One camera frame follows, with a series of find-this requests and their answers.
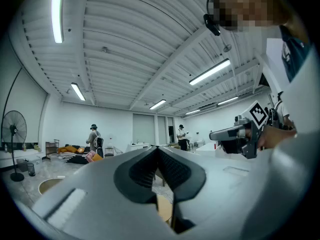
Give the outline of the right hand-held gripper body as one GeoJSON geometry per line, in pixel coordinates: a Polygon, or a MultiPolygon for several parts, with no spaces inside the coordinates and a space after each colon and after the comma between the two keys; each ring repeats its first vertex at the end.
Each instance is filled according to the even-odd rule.
{"type": "Polygon", "coordinates": [[[234,126],[245,127],[245,138],[218,141],[227,154],[241,154],[246,159],[257,157],[258,140],[268,115],[256,100],[244,112],[234,118],[234,126]]]}

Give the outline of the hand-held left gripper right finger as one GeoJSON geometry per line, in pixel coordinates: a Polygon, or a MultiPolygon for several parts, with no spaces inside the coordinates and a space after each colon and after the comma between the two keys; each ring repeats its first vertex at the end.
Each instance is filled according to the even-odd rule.
{"type": "Polygon", "coordinates": [[[159,147],[173,192],[171,225],[160,235],[270,235],[275,229],[270,150],[253,161],[201,156],[159,147]]]}

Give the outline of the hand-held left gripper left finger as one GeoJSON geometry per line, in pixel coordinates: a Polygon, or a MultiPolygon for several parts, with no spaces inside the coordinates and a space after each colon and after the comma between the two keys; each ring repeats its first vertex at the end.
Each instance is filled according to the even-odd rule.
{"type": "Polygon", "coordinates": [[[136,150],[91,162],[47,190],[32,210],[77,239],[171,239],[173,230],[154,203],[135,203],[116,187],[116,169],[141,155],[136,150]]]}

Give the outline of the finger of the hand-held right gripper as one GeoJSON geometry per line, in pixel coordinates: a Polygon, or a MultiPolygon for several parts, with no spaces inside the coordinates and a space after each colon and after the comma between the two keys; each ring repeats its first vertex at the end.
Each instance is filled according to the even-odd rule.
{"type": "Polygon", "coordinates": [[[246,128],[244,125],[237,125],[227,129],[211,132],[209,139],[212,141],[232,141],[246,137],[246,128]]]}

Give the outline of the person's right forearm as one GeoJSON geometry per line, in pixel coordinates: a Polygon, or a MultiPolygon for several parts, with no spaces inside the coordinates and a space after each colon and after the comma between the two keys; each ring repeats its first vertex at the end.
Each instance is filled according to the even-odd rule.
{"type": "Polygon", "coordinates": [[[274,146],[277,146],[282,141],[289,139],[289,138],[295,138],[297,136],[297,131],[295,129],[292,130],[283,130],[283,129],[277,129],[274,134],[274,146]]]}

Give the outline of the person's right hand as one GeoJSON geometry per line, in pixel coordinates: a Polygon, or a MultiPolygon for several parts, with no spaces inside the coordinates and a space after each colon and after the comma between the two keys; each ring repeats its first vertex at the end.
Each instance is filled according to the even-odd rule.
{"type": "Polygon", "coordinates": [[[271,149],[277,145],[277,128],[265,126],[257,142],[257,148],[271,149]]]}

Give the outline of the white box table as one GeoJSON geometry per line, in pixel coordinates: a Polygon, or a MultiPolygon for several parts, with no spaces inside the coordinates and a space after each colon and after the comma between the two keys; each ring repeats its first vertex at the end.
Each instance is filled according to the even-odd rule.
{"type": "Polygon", "coordinates": [[[222,158],[225,155],[222,147],[218,145],[217,142],[210,142],[207,143],[195,150],[195,153],[200,156],[207,156],[207,157],[215,157],[215,158],[222,158]]]}

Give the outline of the striped black white sofa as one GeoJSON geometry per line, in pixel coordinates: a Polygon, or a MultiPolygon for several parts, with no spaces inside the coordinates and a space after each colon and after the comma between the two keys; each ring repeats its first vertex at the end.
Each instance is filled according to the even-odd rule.
{"type": "Polygon", "coordinates": [[[86,159],[87,153],[90,151],[89,146],[79,146],[79,145],[66,145],[67,146],[73,146],[77,148],[76,153],[72,152],[62,152],[58,153],[63,159],[66,160],[67,163],[73,163],[73,164],[81,164],[81,165],[86,165],[88,163],[86,159]]]}

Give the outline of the round white side table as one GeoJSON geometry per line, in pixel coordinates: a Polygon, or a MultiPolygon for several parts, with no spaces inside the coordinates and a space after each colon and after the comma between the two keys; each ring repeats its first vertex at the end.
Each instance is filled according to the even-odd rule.
{"type": "Polygon", "coordinates": [[[41,182],[38,186],[38,192],[43,195],[46,191],[51,189],[53,186],[63,181],[64,178],[50,178],[41,182]]]}

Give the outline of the orange sofa cushion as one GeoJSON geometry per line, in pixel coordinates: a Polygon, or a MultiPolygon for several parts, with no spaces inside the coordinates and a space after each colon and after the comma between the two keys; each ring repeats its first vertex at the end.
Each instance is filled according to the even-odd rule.
{"type": "Polygon", "coordinates": [[[65,152],[70,152],[70,153],[76,153],[78,151],[77,148],[75,148],[74,146],[68,145],[65,147],[59,147],[58,148],[58,153],[65,153],[65,152]]]}

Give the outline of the white drawer cabinet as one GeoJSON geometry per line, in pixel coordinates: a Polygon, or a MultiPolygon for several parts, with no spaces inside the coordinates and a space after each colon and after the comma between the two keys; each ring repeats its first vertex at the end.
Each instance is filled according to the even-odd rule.
{"type": "Polygon", "coordinates": [[[149,143],[139,142],[139,143],[131,143],[128,144],[125,152],[131,152],[139,149],[149,148],[149,143]]]}

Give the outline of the open shelf rack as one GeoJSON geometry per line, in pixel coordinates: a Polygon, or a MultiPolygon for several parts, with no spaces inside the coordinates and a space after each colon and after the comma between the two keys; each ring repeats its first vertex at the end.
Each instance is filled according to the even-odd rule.
{"type": "Polygon", "coordinates": [[[51,155],[56,154],[58,152],[59,143],[59,139],[54,139],[53,141],[45,142],[45,157],[47,159],[51,159],[51,155]]]}

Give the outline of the teal shirt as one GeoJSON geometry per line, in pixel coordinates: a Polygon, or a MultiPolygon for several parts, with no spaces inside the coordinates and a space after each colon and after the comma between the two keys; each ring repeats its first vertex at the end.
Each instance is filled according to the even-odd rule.
{"type": "Polygon", "coordinates": [[[311,45],[292,36],[284,25],[280,25],[279,29],[283,41],[281,59],[288,81],[291,83],[303,65],[311,45]]]}

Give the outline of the black standing fan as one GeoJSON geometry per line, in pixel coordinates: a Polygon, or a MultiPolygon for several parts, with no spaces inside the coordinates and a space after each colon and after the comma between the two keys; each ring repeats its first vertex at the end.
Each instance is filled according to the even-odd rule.
{"type": "Polygon", "coordinates": [[[24,144],[27,137],[27,123],[24,116],[17,110],[7,112],[2,118],[1,123],[1,141],[4,142],[11,154],[14,172],[10,174],[10,179],[14,182],[24,180],[24,175],[17,172],[17,166],[14,155],[14,144],[24,144]]]}

